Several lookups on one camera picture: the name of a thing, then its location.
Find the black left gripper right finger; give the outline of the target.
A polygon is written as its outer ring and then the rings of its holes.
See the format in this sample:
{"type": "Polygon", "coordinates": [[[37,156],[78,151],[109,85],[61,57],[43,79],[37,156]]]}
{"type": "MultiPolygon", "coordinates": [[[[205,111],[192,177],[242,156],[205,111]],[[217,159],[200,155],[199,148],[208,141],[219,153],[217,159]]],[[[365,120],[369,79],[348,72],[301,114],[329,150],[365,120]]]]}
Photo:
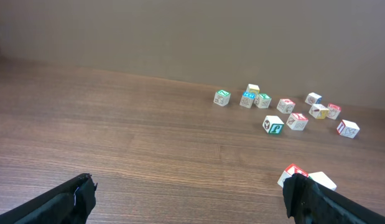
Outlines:
{"type": "Polygon", "coordinates": [[[286,178],[282,193],[296,224],[385,224],[384,216],[302,174],[286,178]]]}

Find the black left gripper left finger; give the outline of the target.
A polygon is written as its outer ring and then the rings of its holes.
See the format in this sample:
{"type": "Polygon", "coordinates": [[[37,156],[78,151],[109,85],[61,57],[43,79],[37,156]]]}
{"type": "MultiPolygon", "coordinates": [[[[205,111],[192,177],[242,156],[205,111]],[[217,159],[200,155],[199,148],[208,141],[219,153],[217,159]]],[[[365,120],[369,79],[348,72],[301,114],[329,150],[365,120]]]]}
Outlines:
{"type": "Polygon", "coordinates": [[[97,184],[80,174],[0,215],[0,224],[85,224],[96,205],[97,184]]]}

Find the plain white wooden block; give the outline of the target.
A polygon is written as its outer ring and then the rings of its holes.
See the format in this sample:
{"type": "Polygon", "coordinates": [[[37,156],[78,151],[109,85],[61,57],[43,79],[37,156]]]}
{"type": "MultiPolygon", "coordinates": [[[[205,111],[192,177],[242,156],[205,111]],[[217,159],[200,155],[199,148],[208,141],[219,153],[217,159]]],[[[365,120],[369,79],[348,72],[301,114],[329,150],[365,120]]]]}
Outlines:
{"type": "Polygon", "coordinates": [[[334,183],[334,181],[332,181],[324,172],[309,173],[308,177],[332,191],[335,191],[337,188],[336,183],[334,183]]]}

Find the red A letter block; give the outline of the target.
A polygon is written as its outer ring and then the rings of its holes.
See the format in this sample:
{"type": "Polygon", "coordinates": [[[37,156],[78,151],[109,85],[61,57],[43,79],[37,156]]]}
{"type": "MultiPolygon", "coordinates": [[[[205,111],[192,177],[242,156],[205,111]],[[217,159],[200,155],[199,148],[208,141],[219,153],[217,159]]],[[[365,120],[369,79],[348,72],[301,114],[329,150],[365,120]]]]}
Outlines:
{"type": "Polygon", "coordinates": [[[294,174],[302,174],[305,177],[309,177],[308,172],[304,171],[303,169],[301,169],[299,166],[297,166],[295,164],[291,164],[283,171],[282,175],[280,176],[279,180],[277,181],[277,184],[283,188],[284,187],[284,181],[287,178],[292,177],[294,174]]]}

